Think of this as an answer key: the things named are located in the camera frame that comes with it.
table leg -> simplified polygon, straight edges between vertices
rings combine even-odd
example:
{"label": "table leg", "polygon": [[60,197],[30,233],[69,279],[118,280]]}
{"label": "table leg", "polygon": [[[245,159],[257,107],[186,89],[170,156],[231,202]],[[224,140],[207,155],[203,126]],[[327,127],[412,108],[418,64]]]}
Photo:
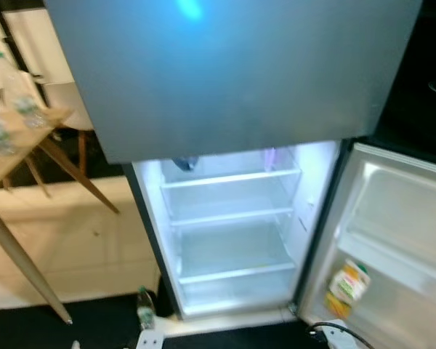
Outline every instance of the table leg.
{"label": "table leg", "polygon": [[110,200],[103,195],[100,190],[97,189],[95,185],[92,184],[89,178],[84,176],[81,171],[78,170],[76,166],[68,159],[65,153],[55,145],[51,140],[46,138],[39,144],[40,149],[42,149],[48,156],[50,156],[57,164],[60,165],[72,178],[80,182],[88,191],[90,191],[96,198],[101,200],[109,209],[115,213],[119,213],[118,209],[113,205]]}
{"label": "table leg", "polygon": [[86,175],[86,132],[78,131],[78,147],[79,147],[79,170]]}
{"label": "table leg", "polygon": [[0,218],[0,245],[3,247],[8,256],[21,269],[24,276],[32,283],[32,285],[39,291],[42,297],[52,306],[60,318],[67,324],[72,324],[70,315],[65,307],[58,300],[57,295],[50,288],[50,285],[45,280],[39,269],[33,263],[32,259],[28,256],[26,251],[21,247],[19,242],[13,236],[11,231],[5,225],[5,222]]}
{"label": "table leg", "polygon": [[8,176],[3,177],[3,180],[1,180],[1,183],[3,184],[3,189],[6,191],[10,191],[12,188],[12,181]]}
{"label": "table leg", "polygon": [[36,182],[39,185],[39,187],[41,187],[41,189],[44,192],[45,196],[47,198],[50,198],[49,191],[47,190],[47,187],[45,186],[45,183],[42,180],[41,174],[39,173],[39,170],[37,169],[37,166],[34,163],[34,160],[31,158],[31,155],[26,156],[24,158],[24,162],[28,165],[29,170],[31,171],[32,176],[36,180]]}

open refrigerator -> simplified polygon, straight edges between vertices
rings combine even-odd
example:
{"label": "open refrigerator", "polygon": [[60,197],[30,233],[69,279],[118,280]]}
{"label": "open refrigerator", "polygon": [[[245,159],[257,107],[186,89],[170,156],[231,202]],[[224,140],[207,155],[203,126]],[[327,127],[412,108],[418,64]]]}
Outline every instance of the open refrigerator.
{"label": "open refrigerator", "polygon": [[349,258],[347,319],[377,348],[436,348],[436,165],[324,141],[124,167],[182,318],[292,304],[307,322]]}

black floor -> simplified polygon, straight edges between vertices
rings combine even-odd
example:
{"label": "black floor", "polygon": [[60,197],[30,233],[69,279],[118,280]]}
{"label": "black floor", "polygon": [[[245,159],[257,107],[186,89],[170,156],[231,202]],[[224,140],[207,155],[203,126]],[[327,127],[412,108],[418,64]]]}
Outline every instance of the black floor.
{"label": "black floor", "polygon": [[73,325],[63,323],[47,305],[0,310],[0,349],[71,349],[74,340],[81,349],[135,348],[135,294],[65,306]]}
{"label": "black floor", "polygon": [[[0,310],[0,349],[134,349],[139,337],[136,295],[66,304],[73,325],[47,306]],[[167,339],[165,349],[325,349],[308,338],[302,322]]]}

power cord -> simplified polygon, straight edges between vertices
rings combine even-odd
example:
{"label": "power cord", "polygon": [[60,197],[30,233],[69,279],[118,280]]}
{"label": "power cord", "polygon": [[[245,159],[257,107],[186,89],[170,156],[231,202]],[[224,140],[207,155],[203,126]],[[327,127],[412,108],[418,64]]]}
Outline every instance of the power cord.
{"label": "power cord", "polygon": [[317,332],[315,331],[316,327],[319,326],[328,326],[328,327],[334,327],[336,329],[340,329],[341,332],[346,332],[348,334],[350,334],[352,337],[354,337],[356,340],[358,340],[359,342],[361,342],[364,346],[366,346],[368,349],[375,349],[370,343],[368,343],[363,337],[361,337],[359,334],[356,334],[355,332],[353,332],[351,329],[348,329],[345,326],[342,325],[338,325],[338,324],[333,324],[331,322],[325,322],[325,321],[321,321],[321,322],[315,322],[314,324],[308,326],[305,329],[305,332],[309,335],[309,336],[313,336],[315,335]]}

freezer door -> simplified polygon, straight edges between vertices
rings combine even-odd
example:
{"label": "freezer door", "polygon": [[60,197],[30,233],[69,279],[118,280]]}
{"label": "freezer door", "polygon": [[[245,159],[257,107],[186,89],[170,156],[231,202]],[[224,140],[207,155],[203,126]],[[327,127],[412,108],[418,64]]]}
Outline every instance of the freezer door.
{"label": "freezer door", "polygon": [[109,162],[374,131],[420,0],[47,0]]}
{"label": "freezer door", "polygon": [[376,349],[436,349],[436,165],[355,145],[305,284],[305,321],[336,318],[324,297],[347,258],[371,277],[348,327]]}

